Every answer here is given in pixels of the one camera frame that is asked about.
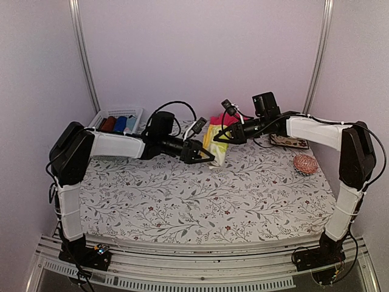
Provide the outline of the green and cream patterned towel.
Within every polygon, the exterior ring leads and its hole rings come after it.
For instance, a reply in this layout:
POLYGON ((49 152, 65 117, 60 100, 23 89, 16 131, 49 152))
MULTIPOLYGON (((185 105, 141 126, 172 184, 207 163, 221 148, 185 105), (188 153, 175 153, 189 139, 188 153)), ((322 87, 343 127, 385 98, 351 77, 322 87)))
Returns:
POLYGON ((213 140, 221 130, 220 125, 208 126, 207 132, 203 137, 203 148, 210 152, 215 158, 212 162, 209 162, 210 169, 220 168, 224 165, 225 155, 227 153, 228 144, 223 142, 216 142, 213 140))

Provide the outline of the pink towel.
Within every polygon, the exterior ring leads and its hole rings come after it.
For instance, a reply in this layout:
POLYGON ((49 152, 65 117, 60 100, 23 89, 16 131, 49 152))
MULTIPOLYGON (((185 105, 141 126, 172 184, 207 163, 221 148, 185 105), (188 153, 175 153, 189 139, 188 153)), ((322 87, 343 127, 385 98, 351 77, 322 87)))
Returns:
POLYGON ((219 116, 215 117, 215 116, 212 116, 210 118, 210 124, 211 125, 221 125, 223 124, 225 127, 227 126, 230 126, 231 124, 234 124, 238 121, 237 118, 235 118, 234 116, 230 116, 228 114, 220 114, 219 116))

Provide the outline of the right robot arm white sleeve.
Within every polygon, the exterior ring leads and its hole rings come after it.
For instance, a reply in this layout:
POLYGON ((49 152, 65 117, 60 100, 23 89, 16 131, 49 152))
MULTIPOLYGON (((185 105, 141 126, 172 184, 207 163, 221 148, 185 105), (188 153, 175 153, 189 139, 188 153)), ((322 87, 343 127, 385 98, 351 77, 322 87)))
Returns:
POLYGON ((321 120, 294 111, 282 113, 272 92, 253 96, 256 119, 274 126, 270 134, 302 138, 340 153, 340 189, 335 209, 316 249, 301 248, 292 254, 298 271, 332 265, 345 259, 343 242, 351 233, 369 186, 377 159, 372 140, 377 138, 366 123, 321 120))

